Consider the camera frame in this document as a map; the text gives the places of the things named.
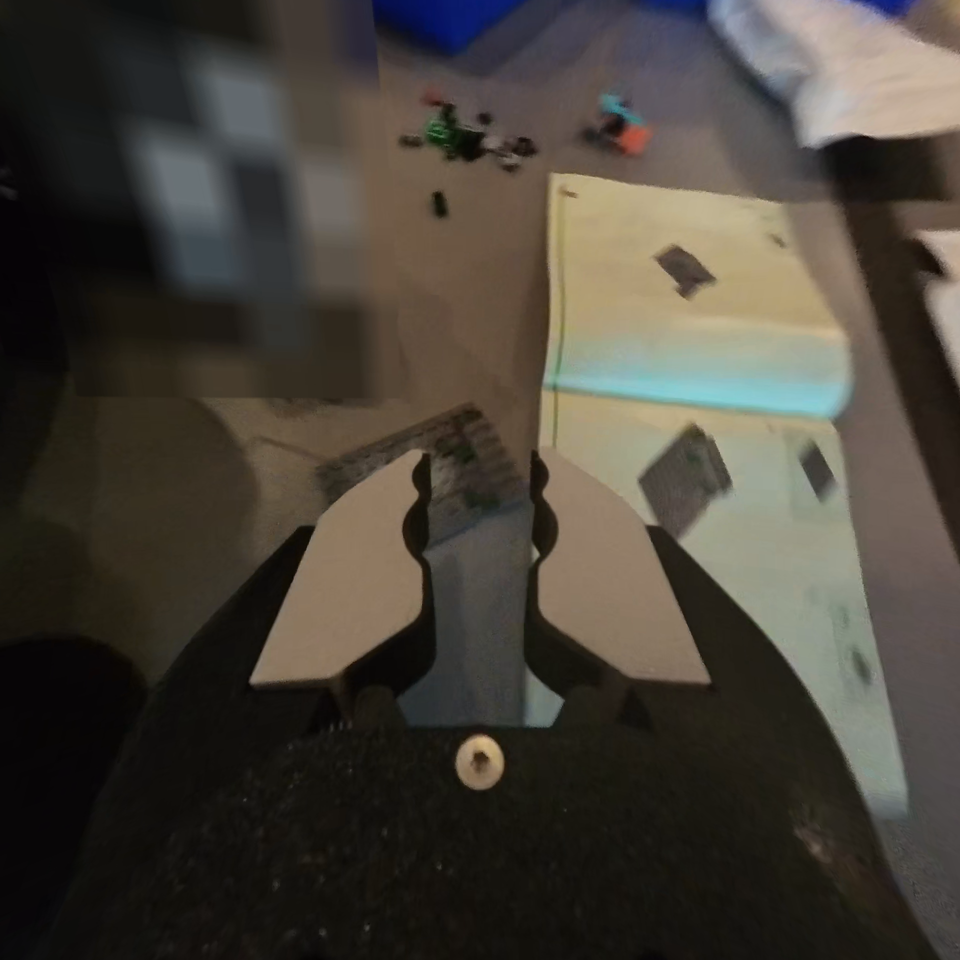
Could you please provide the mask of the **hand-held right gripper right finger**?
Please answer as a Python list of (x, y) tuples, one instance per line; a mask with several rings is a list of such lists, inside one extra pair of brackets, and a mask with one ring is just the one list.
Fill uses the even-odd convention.
[(532, 454), (524, 659), (546, 687), (711, 678), (642, 516), (553, 448)]

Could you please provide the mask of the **grey desk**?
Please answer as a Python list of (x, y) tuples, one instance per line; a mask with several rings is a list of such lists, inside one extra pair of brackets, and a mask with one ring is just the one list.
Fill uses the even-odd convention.
[[(2, 642), (84, 635), (154, 682), (257, 561), (317, 518), (314, 462), (472, 402), (527, 463), (550, 170), (786, 202), (855, 357), (839, 431), (913, 805), (884, 838), (938, 949), (958, 958), (958, 415), (898, 236), (901, 213), (932, 213), (958, 191), (956, 140), (879, 145), (876, 160), (869, 143), (801, 150), (720, 45), (679, 61), (603, 41), (443, 59), (383, 35), (380, 76), (389, 138), (417, 123), (434, 86), (543, 150), (516, 174), (391, 150), (407, 394), (380, 407), (95, 399), (48, 373), (5, 372)], [(649, 125), (641, 155), (582, 140), (604, 92)]]

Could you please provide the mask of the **blue plastic bin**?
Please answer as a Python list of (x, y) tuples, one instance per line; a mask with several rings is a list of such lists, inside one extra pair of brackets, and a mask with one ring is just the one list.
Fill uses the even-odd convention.
[(720, 45), (707, 2), (384, 1), (379, 30), (447, 58), (506, 58), (543, 42), (562, 52), (605, 42), (617, 52), (668, 61)]

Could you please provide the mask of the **small orange toy piece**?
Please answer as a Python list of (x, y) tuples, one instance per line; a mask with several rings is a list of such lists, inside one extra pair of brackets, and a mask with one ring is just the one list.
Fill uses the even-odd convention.
[(583, 126), (581, 138), (589, 145), (622, 157), (638, 157), (651, 138), (651, 128), (634, 111), (631, 101), (616, 93), (604, 92), (598, 96), (596, 115)]

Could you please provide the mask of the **green black brick cluster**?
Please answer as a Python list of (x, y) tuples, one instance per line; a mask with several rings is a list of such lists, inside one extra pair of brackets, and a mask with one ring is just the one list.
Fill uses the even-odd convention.
[(489, 151), (488, 134), (494, 116), (478, 111), (464, 119), (455, 102), (428, 90), (421, 102), (432, 112), (419, 130), (408, 130), (397, 138), (402, 149), (414, 150), (433, 146), (449, 161), (476, 162)]

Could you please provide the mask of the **white black round brick piece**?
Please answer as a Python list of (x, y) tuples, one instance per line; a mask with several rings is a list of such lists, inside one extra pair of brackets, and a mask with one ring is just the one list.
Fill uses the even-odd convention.
[(529, 137), (504, 138), (492, 133), (484, 137), (482, 150), (485, 155), (494, 159), (502, 171), (507, 173), (519, 171), (523, 162), (537, 157), (540, 153), (537, 143)]

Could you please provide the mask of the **open instruction booklet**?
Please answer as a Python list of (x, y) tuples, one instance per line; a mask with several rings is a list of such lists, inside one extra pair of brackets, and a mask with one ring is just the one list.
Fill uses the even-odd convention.
[(904, 817), (835, 428), (853, 355), (787, 209), (553, 173), (546, 260), (544, 617), (625, 678), (704, 686), (693, 642), (733, 614), (803, 684), (870, 812)]

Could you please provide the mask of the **white plastic bag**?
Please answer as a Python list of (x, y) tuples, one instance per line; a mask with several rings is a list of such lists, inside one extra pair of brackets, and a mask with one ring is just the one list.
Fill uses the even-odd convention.
[(871, 6), (711, 1), (706, 19), (791, 115), (801, 147), (959, 129), (959, 56)]

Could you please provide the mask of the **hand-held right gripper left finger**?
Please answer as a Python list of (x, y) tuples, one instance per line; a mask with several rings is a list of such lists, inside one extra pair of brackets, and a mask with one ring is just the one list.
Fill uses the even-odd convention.
[(249, 677), (256, 690), (367, 687), (398, 697), (436, 658), (426, 560), (431, 470), (412, 449), (318, 519)]

